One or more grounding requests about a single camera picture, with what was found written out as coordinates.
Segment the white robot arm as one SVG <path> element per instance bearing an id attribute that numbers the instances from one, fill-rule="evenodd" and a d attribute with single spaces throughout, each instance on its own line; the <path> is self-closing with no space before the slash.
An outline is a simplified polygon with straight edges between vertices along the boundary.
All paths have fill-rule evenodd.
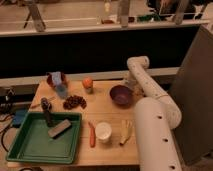
<path id="1" fill-rule="evenodd" d="M 147 73 L 147 56 L 127 60 L 128 84 L 145 94 L 134 106 L 134 125 L 140 171 L 182 171 L 171 130 L 182 113 L 171 96 Z"/>

